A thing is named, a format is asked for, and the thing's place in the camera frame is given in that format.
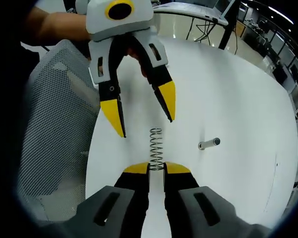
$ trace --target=desk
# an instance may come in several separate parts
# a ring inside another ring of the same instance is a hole
[[[225,18],[220,18],[220,11],[214,8],[205,8],[203,6],[185,2],[169,2],[166,4],[154,6],[153,10],[155,13],[167,13],[175,15],[183,15],[194,17],[197,19],[205,20],[218,24],[220,26],[227,26],[228,21]]]
[[[88,156],[86,198],[114,185],[127,166],[148,161],[149,130],[159,126],[164,161],[188,167],[200,186],[231,202],[246,222],[273,227],[289,200],[298,164],[287,92],[231,53],[160,39],[176,85],[176,119],[167,120],[138,62],[124,58],[118,77],[127,138],[119,137],[100,111]],[[198,149],[200,141],[214,137],[221,139],[219,146]]]

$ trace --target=floor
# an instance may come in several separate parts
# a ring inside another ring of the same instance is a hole
[[[47,12],[65,11],[62,0],[40,0],[37,3],[37,6]],[[172,38],[179,38],[184,40],[187,37],[191,21],[192,21],[192,18],[190,17],[179,16],[179,15],[169,15],[169,14],[156,14],[153,19],[153,23],[156,26],[159,35],[168,36]],[[203,25],[205,24],[205,21],[198,20],[198,19],[194,20],[192,31],[188,37],[189,41],[194,41],[202,35],[202,33],[197,28],[196,24]],[[215,26],[215,28],[209,35],[210,46],[218,47],[223,33],[224,33],[224,29],[221,26]],[[209,41],[205,39],[202,41],[202,44],[209,44]],[[30,47],[27,45],[24,45],[24,47],[31,49],[33,51],[39,52],[40,57],[43,57],[44,54],[46,53],[46,51],[41,47]],[[232,54],[235,54],[235,51],[236,51],[236,55],[238,57],[241,57],[247,60],[248,62],[263,69],[267,73],[270,73],[269,71],[270,64],[267,61],[267,59],[264,59],[257,52],[252,50],[239,37],[236,37],[233,32],[230,36],[229,42],[225,50],[229,51]],[[64,210],[64,199],[68,198],[69,192],[71,191],[75,192],[75,191],[81,190],[80,183],[77,183],[77,181],[73,181],[72,185],[61,184],[60,187],[62,187],[62,189],[58,189],[50,196],[42,196],[39,198],[40,202],[45,207],[47,220],[60,221],[60,220],[68,219],[69,217],[75,214],[74,207],[72,208],[71,212],[69,212],[68,214],[65,214],[65,217],[60,216],[60,211]],[[157,196],[159,195],[152,194],[152,193],[149,195],[149,197],[157,197]],[[157,197],[156,199],[161,200],[161,205],[163,207],[164,197]],[[52,203],[53,203],[53,209],[49,209],[48,207]],[[154,213],[154,212],[155,212],[154,210],[149,209],[147,211],[147,214]],[[164,234],[164,235],[159,234],[158,231],[160,230],[159,227],[161,225],[162,224],[154,224],[152,226],[152,223],[149,224],[148,221],[145,220],[143,232],[146,234],[150,234],[151,237],[170,237],[170,234]]]

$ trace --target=mesh chair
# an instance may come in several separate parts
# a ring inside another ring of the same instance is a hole
[[[100,109],[88,65],[63,40],[35,67],[25,89],[17,190],[40,222],[67,220],[85,200],[87,157]]]

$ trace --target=metal spring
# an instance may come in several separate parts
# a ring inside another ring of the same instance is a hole
[[[162,140],[162,129],[159,127],[152,128],[150,130],[150,157],[153,159],[150,160],[150,170],[163,170],[163,162],[162,162],[162,152],[163,147],[159,145],[162,144],[160,142]]]

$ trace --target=person's hand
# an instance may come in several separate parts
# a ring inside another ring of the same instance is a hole
[[[127,54],[130,55],[132,58],[138,60],[138,62],[140,64],[138,55],[131,48],[127,49]],[[140,69],[141,69],[141,74],[143,75],[143,77],[147,77],[146,73],[144,72],[144,69],[141,67],[141,64],[140,64]]]
[[[132,58],[138,60],[138,62],[140,64],[138,55],[131,48],[127,49],[127,55],[130,55]],[[141,64],[140,64],[140,69],[141,69],[141,74],[143,75],[143,77],[147,77],[146,73],[144,72],[143,68],[141,67]],[[102,74],[103,66],[98,67],[98,71]]]

